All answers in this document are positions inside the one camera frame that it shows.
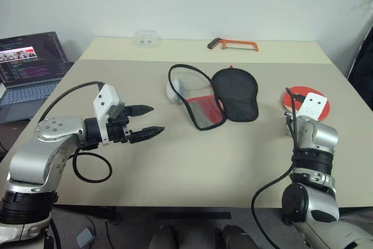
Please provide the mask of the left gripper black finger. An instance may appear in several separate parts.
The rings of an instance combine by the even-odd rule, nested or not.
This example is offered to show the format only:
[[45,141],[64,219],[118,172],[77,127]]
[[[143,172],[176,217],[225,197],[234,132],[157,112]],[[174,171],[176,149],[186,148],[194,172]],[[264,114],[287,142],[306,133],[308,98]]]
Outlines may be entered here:
[[144,129],[141,129],[140,131],[130,131],[130,137],[129,137],[129,143],[138,143],[138,142],[143,142],[147,141],[160,133],[164,131],[164,127],[157,127],[157,126],[152,126],[152,127],[147,127]]
[[145,115],[153,110],[153,107],[147,105],[132,105],[127,107],[127,115],[130,117],[138,117],[141,115]]

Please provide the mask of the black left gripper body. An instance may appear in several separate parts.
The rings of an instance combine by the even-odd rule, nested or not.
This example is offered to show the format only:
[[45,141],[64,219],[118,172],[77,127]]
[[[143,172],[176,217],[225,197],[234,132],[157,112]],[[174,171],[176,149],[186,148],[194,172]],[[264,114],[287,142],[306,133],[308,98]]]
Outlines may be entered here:
[[131,133],[128,129],[129,113],[131,107],[125,106],[124,109],[116,116],[109,117],[106,124],[108,139],[114,143],[121,142],[127,143],[131,138]]

